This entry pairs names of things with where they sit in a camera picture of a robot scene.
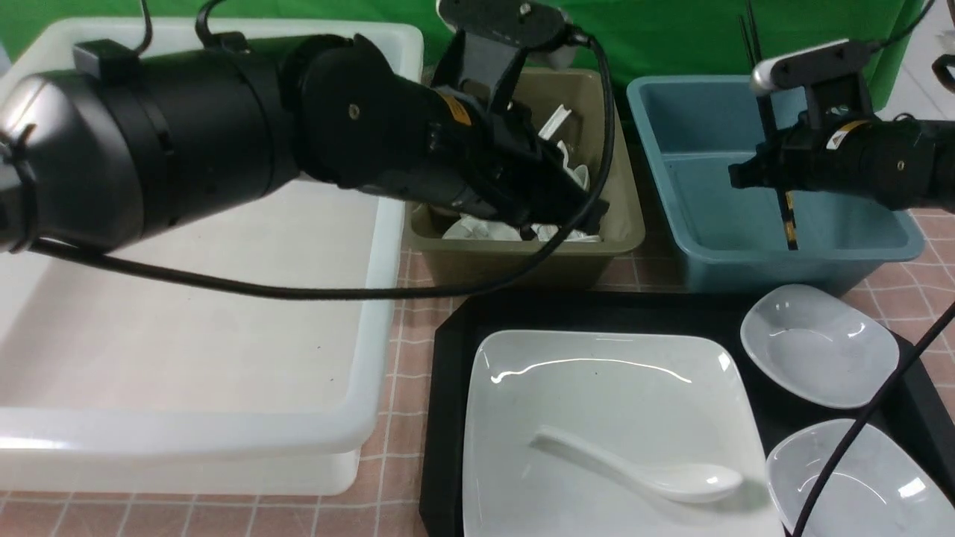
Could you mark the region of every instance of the khaki plastic bin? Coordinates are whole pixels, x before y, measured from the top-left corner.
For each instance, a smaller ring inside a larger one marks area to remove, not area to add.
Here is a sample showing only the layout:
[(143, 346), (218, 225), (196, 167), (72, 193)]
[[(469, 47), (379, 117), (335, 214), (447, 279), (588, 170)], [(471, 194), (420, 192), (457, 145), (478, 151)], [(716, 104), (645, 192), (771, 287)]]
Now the khaki plastic bin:
[[(527, 68), (520, 76), (516, 100), (530, 107), (538, 128), (561, 104), (571, 109), (573, 114), (552, 140), (563, 140), (567, 144), (571, 168), (586, 164), (591, 181), (596, 180), (604, 147), (604, 100), (600, 76), (581, 69), (554, 72)], [(615, 121), (617, 134), (613, 163), (601, 196), (610, 203), (601, 221), (603, 241), (561, 245), (517, 285), (590, 288), (611, 259), (632, 251), (643, 242), (646, 235), (644, 218), (619, 115)], [(503, 275), (542, 246), (539, 241), (441, 239), (455, 220), (436, 214), (426, 205), (411, 205), (407, 211), (405, 236), (408, 245), (423, 253), (428, 269), (439, 285), (473, 283)]]

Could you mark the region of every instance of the white ceramic spoon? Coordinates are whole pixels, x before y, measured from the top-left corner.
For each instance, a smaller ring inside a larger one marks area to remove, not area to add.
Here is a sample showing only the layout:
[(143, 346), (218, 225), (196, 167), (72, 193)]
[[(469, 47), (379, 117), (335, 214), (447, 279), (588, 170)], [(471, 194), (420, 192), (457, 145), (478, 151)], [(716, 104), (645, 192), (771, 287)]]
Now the white ceramic spoon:
[(598, 445), (550, 425), (542, 425), (537, 430), (531, 445), (542, 440), (569, 447), (663, 498), (684, 504), (705, 504), (722, 500), (743, 484), (743, 476), (739, 472), (717, 464), (675, 464), (655, 468), (638, 466)]

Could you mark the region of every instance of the pink checkered tablecloth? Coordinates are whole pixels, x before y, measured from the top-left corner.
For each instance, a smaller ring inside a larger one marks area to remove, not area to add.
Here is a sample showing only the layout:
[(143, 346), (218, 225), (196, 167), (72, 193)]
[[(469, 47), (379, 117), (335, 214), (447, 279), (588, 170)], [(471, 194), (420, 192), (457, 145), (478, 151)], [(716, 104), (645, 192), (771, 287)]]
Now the pink checkered tablecloth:
[[(659, 215), (645, 213), (645, 219), (659, 222)], [(917, 211), (916, 219), (927, 238), (923, 255), (911, 263), (882, 267), (843, 297), (909, 339), (925, 332), (955, 300), (955, 216)], [(400, 280), (415, 287), (431, 283), (419, 253), (402, 252)], [(679, 272), (666, 236), (650, 232), (637, 251), (614, 260), (598, 289), (679, 291)], [(435, 328), (461, 302), (395, 305), (378, 426), (362, 448), (358, 478), (345, 494), (317, 498), (14, 491), (0, 493), (0, 536), (424, 537), (417, 495)], [(923, 362), (955, 416), (955, 359), (949, 344), (955, 345), (953, 331), (955, 327), (945, 332)]]

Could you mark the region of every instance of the yellow warning label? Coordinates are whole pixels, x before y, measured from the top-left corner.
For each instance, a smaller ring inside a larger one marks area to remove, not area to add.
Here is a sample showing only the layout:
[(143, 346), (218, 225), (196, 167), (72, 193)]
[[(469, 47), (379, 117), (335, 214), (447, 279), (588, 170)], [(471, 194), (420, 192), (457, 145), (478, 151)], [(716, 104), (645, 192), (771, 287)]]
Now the yellow warning label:
[(448, 108), (451, 109), (451, 117), (454, 118), (455, 121), (461, 123), (462, 125), (467, 125), (469, 127), (471, 126), (471, 117), (468, 116), (468, 110), (464, 108), (464, 105), (461, 104), (459, 100), (449, 95), (442, 94), (441, 92), (437, 92), (437, 94), (444, 99), (444, 102), (448, 103)]
[(852, 132), (852, 130), (856, 127), (864, 125), (868, 122), (868, 119), (860, 119), (858, 121), (849, 121), (848, 123), (842, 125), (835, 133), (833, 133), (833, 136), (829, 138), (829, 141), (826, 142), (826, 149), (829, 149), (830, 151), (837, 150), (838, 147), (842, 145), (842, 141), (845, 140), (846, 135)]

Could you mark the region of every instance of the green screen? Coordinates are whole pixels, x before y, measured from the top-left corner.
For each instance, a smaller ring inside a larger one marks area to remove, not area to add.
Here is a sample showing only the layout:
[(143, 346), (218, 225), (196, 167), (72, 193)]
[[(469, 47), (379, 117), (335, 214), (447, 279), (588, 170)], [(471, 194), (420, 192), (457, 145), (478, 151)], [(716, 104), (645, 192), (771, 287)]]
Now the green screen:
[[(736, 16), (744, 0), (552, 0), (606, 48), (615, 81), (642, 75), (741, 74), (748, 71)], [(152, 0), (155, 16), (193, 16), (199, 0)], [(767, 56), (842, 37), (888, 36), (910, 21), (922, 0), (755, 0)], [(52, 22), (79, 16), (135, 16), (138, 0), (3, 0), (0, 41), (13, 58)], [(434, 0), (228, 0), (214, 16), (326, 18), (401, 22), (425, 37), (425, 63), (437, 61), (451, 33)], [(883, 53), (866, 71), (873, 100), (888, 99), (904, 44)], [(588, 52), (578, 65), (594, 68)]]

